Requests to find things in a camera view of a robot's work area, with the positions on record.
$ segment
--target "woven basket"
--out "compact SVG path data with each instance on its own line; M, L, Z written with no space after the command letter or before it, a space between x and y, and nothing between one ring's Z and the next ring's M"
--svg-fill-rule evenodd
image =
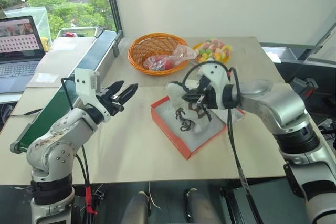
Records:
M140 37L133 43L128 50L128 60L140 72L152 76L163 76L174 73L184 68L188 64L188 61L183 61L175 68L162 71L145 69L143 63L148 57L153 55L171 55L178 44L188 45L183 39L174 35L163 33L148 34Z

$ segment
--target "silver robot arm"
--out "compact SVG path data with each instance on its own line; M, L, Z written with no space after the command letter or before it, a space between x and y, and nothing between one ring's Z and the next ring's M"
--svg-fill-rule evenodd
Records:
M33 224L70 224L75 223L74 215L79 218L79 213L73 212L75 191L71 175L76 153L98 129L99 123L108 122L111 116L124 109L123 105L138 87L132 84L116 95L123 81L101 89L99 73L87 69L76 69L74 82L84 108L70 110L27 150L27 160L33 167ZM94 213L89 201L87 210Z
M293 90L267 80L241 83L238 94L227 76L224 68L209 62L198 72L197 88L188 90L175 82L171 89L182 87L185 104L204 110L240 107L260 117L279 144L292 191L306 200L311 223L336 223L336 163L314 132L304 102Z

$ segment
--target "bag of candy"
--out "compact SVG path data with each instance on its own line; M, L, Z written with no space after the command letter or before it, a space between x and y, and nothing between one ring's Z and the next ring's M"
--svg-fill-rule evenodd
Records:
M175 68L185 60L195 59L196 52L184 45L178 45L172 55L153 55L148 57L143 66L146 69L162 71Z
M226 63L231 56L232 47L218 39L209 39L196 46L195 52L197 53L195 58L197 63L204 62L210 57L221 63Z

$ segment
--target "red box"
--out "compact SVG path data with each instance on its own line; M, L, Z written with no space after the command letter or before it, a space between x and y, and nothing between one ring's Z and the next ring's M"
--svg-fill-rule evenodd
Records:
M164 120L160 117L160 115L155 110L156 107L158 107L161 104L167 102L168 100L169 100L169 97L166 96L166 97L162 98L161 100L159 100L156 103L151 105L152 119L160 127L160 129L164 132L164 134L166 134L166 136L170 139L170 141L175 145L175 147L180 151L180 153L184 156L184 158L186 160L188 160L192 155L194 155L203 145L205 145L211 139L216 137L219 133L221 133L221 132L223 132L227 129L227 126L225 125L221 131L219 131L214 136L209 138L206 142L204 142L202 145L200 145L196 150L194 150L192 152L191 150L189 150L189 148L183 142L183 140L175 135L175 133L168 127L168 125L164 122Z

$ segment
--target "laptop keyboard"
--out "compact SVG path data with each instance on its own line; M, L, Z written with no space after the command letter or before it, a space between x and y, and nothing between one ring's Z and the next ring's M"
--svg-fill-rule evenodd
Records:
M37 64L38 62L0 65L0 77L31 76L34 74Z

